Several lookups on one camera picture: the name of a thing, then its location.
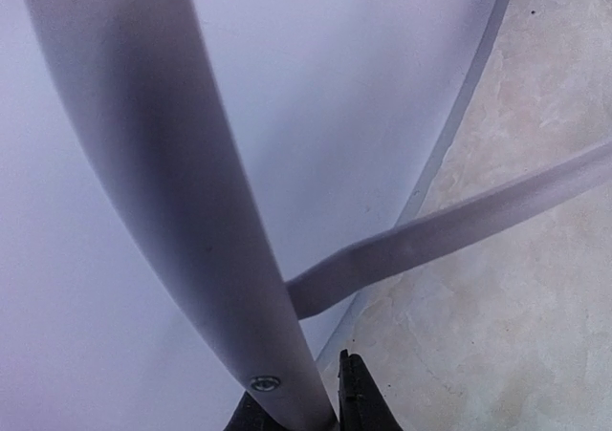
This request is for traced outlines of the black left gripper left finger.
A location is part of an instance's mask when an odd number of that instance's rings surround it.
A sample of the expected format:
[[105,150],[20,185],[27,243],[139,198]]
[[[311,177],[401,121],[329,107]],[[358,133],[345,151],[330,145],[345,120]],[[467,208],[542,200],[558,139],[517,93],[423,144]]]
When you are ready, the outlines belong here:
[[259,405],[259,403],[245,392],[234,410],[225,431],[272,431],[275,421]]

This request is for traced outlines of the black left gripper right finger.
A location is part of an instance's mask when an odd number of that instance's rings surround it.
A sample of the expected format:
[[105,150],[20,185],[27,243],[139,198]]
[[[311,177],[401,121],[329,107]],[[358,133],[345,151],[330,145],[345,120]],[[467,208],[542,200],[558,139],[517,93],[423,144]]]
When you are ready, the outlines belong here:
[[339,354],[339,426],[342,431],[401,431],[358,354]]

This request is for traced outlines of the white perforated music stand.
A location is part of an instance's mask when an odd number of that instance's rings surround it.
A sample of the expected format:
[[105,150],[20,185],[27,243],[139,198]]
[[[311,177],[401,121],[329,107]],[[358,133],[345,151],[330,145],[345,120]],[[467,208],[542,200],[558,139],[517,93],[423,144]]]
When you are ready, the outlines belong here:
[[173,300],[274,430],[341,430],[299,322],[606,182],[601,143],[284,281],[192,0],[25,0],[63,106]]

